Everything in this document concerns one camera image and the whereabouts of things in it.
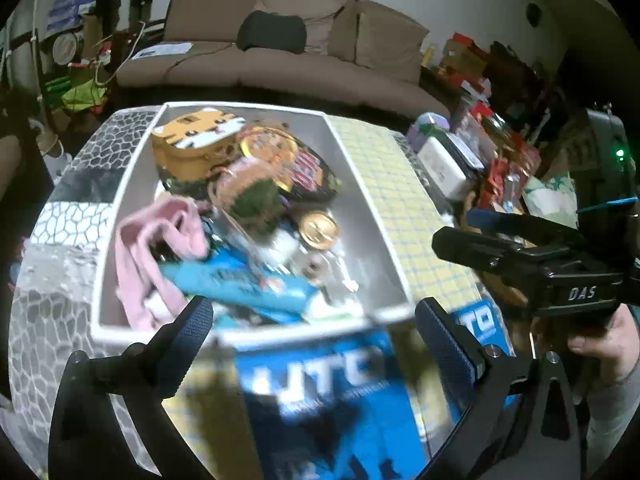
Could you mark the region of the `person right hand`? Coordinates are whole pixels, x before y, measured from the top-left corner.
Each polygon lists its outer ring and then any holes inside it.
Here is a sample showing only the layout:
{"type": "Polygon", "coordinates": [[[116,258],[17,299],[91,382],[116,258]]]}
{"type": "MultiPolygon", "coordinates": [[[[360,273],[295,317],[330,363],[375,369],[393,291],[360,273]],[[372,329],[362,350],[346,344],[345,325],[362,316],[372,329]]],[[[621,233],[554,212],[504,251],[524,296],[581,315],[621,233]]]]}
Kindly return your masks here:
{"type": "Polygon", "coordinates": [[[639,359],[638,325],[629,307],[621,304],[602,333],[569,336],[567,347],[578,356],[598,360],[600,378],[605,385],[620,384],[639,359]]]}

